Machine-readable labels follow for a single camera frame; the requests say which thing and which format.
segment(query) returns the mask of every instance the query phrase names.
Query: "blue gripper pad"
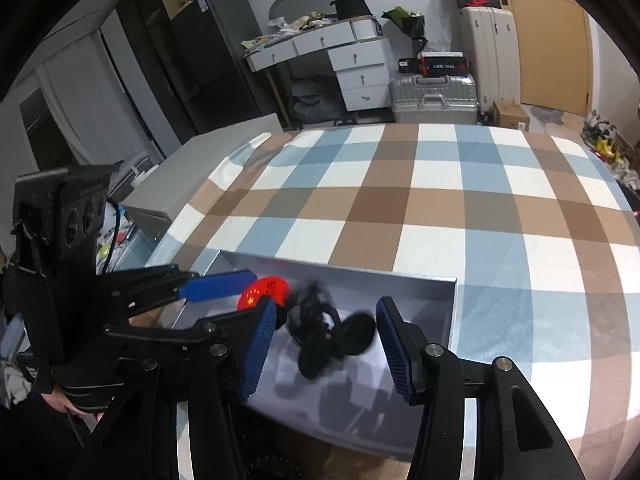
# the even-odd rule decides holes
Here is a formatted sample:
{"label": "blue gripper pad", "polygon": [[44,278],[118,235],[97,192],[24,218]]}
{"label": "blue gripper pad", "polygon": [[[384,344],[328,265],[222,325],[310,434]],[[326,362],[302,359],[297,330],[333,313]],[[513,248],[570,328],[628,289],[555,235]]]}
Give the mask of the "blue gripper pad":
{"label": "blue gripper pad", "polygon": [[[390,312],[391,306],[386,304],[388,300],[391,300],[391,298],[381,298],[376,305],[376,326],[378,327],[378,334],[380,334],[380,341],[385,350],[386,362],[391,371],[396,391],[402,396],[404,402],[409,403],[412,396],[415,395],[412,383],[411,361],[396,327],[398,320],[394,320],[396,316],[394,316],[393,311]],[[393,308],[396,308],[393,301],[391,301],[391,304]]]}
{"label": "blue gripper pad", "polygon": [[188,301],[218,300],[242,294],[258,277],[250,270],[237,270],[192,278],[178,290],[178,296]]}
{"label": "blue gripper pad", "polygon": [[260,380],[264,361],[267,359],[267,352],[275,330],[276,303],[269,298],[242,359],[242,375],[238,386],[238,397],[241,402],[246,402],[258,387],[258,381]]}

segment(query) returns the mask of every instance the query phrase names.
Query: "suitcase handle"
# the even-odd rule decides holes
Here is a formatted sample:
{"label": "suitcase handle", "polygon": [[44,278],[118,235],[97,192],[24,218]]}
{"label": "suitcase handle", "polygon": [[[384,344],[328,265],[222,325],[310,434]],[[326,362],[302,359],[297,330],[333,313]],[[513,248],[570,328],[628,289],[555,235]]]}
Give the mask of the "suitcase handle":
{"label": "suitcase handle", "polygon": [[428,85],[443,85],[447,83],[447,76],[443,77],[423,77],[421,75],[417,75],[414,78],[414,82],[420,86],[428,86]]}
{"label": "suitcase handle", "polygon": [[445,108],[449,107],[449,102],[444,98],[442,94],[425,94],[422,96],[422,99],[420,99],[420,104],[418,104],[418,106],[420,108],[424,108],[424,105],[427,103],[427,101],[439,101]]}

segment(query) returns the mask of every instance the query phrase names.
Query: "wooden door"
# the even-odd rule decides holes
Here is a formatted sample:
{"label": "wooden door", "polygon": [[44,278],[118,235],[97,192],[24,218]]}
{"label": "wooden door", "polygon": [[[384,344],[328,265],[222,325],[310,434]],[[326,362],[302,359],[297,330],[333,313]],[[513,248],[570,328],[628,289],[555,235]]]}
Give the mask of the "wooden door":
{"label": "wooden door", "polygon": [[509,0],[520,48],[521,101],[586,115],[591,92],[588,16],[574,0]]}

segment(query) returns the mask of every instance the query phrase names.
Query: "floor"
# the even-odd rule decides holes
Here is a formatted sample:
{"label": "floor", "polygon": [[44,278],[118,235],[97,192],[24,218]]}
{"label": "floor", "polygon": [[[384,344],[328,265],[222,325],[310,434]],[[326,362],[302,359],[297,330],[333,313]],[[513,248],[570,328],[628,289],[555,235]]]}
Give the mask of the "floor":
{"label": "floor", "polygon": [[582,144],[580,133],[584,117],[542,106],[522,105],[522,108],[531,119],[530,132],[562,137]]}

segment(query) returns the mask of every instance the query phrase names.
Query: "white desk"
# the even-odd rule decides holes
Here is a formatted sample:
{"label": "white desk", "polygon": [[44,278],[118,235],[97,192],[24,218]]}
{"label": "white desk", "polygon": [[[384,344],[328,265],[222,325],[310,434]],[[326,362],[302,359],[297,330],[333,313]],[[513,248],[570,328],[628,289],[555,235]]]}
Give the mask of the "white desk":
{"label": "white desk", "polygon": [[388,84],[396,72],[391,45],[373,16],[361,16],[301,32],[246,57],[252,72],[266,69],[287,123],[289,118],[268,68],[319,50],[328,50],[348,111],[390,106]]}

